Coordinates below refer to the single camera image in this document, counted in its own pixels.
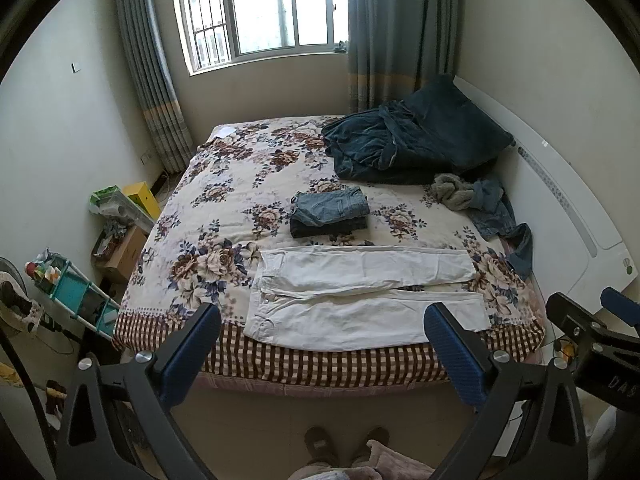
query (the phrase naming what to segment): headboard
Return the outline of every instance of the headboard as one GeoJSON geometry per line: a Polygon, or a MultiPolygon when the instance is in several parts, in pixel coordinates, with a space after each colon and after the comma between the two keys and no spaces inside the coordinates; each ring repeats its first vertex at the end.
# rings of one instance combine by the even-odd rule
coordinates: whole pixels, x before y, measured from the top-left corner
{"type": "Polygon", "coordinates": [[[564,292],[592,314],[600,293],[623,290],[638,275],[620,234],[598,199],[545,139],[467,81],[455,85],[516,139],[495,171],[516,222],[533,232],[533,274],[544,300],[564,292]]]}

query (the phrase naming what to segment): window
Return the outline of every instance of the window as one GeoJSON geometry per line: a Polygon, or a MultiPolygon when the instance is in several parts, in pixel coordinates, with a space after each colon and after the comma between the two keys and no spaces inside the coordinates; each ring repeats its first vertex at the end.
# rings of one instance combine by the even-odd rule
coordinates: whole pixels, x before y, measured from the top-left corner
{"type": "Polygon", "coordinates": [[[191,69],[330,52],[348,40],[347,0],[178,0],[191,69]]]}

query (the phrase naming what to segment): gray curtain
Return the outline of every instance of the gray curtain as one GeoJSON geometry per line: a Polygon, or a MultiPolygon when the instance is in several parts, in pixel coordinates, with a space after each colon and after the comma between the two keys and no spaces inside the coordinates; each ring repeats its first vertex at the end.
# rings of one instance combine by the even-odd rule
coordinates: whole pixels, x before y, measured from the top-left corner
{"type": "Polygon", "coordinates": [[[175,95],[153,0],[116,0],[120,33],[146,125],[169,173],[185,170],[193,141],[175,95]]]}
{"type": "Polygon", "coordinates": [[[421,88],[453,70],[458,0],[349,0],[351,110],[421,88]]]}

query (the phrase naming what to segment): wall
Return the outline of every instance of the wall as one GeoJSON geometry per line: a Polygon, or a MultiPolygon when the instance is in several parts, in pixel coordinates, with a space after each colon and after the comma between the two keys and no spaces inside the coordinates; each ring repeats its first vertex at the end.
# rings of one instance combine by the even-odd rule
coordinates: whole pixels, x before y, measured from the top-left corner
{"type": "MultiPolygon", "coordinates": [[[[584,0],[463,0],[458,75],[572,165],[640,265],[640,75],[584,0]]],[[[638,280],[626,292],[640,300],[638,280]]]]}
{"type": "Polygon", "coordinates": [[[218,124],[347,113],[344,54],[263,59],[190,76],[178,34],[174,1],[154,2],[175,91],[197,144],[205,142],[218,124]]]}
{"type": "MultiPolygon", "coordinates": [[[[113,184],[153,182],[158,156],[140,162],[151,146],[115,0],[60,1],[0,83],[0,256],[21,270],[50,246],[91,275],[89,255],[102,221],[88,212],[89,195],[113,184]],[[80,72],[72,73],[72,62],[80,72]]],[[[42,300],[33,287],[31,294],[42,300]]],[[[72,351],[60,334],[40,330],[38,337],[59,352],[72,351]]],[[[54,353],[26,335],[12,341],[33,380],[69,385],[74,355],[54,353]]],[[[7,362],[1,353],[0,361],[7,362]]],[[[0,386],[0,408],[36,466],[53,478],[24,390],[0,386]]]]}

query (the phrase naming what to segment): bolt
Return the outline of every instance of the bolt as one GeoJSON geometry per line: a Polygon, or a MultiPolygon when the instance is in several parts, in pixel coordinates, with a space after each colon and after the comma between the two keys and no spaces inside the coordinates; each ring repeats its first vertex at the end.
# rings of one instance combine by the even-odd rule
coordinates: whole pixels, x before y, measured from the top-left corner
{"type": "Polygon", "coordinates": [[[554,359],[554,366],[560,370],[564,370],[566,368],[566,361],[561,357],[556,357],[554,359]]]}
{"type": "Polygon", "coordinates": [[[78,368],[80,368],[81,370],[88,370],[89,368],[91,368],[92,364],[94,364],[94,362],[92,362],[88,357],[85,357],[84,359],[80,359],[78,368]]]}
{"type": "Polygon", "coordinates": [[[154,356],[154,353],[151,350],[143,350],[142,352],[138,352],[136,354],[136,361],[139,363],[148,363],[151,361],[151,358],[154,356]]]}
{"type": "Polygon", "coordinates": [[[498,361],[499,363],[505,363],[510,358],[511,358],[511,356],[509,354],[507,354],[507,352],[505,352],[504,350],[496,350],[494,352],[494,359],[496,361],[498,361]]]}

